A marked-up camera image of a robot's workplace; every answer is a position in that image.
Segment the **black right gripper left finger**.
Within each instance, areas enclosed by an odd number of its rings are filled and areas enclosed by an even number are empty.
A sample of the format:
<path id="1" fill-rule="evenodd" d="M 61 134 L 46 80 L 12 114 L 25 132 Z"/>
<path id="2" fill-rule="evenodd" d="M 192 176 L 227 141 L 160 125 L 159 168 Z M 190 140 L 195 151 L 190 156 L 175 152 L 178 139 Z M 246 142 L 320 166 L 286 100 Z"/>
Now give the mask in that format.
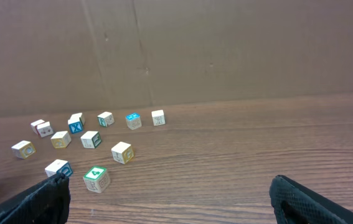
<path id="1" fill-rule="evenodd" d="M 1 203 L 0 223 L 65 224 L 69 208 L 69 178 L 55 174 Z"/>

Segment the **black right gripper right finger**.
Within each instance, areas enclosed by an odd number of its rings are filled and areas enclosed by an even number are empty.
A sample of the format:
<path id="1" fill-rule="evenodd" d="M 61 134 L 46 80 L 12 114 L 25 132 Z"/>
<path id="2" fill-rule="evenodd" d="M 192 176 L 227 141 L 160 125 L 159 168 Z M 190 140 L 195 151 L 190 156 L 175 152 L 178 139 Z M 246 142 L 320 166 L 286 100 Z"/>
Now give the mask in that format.
<path id="1" fill-rule="evenodd" d="M 353 224 L 353 212 L 297 183 L 277 175 L 270 185 L 278 224 Z"/>

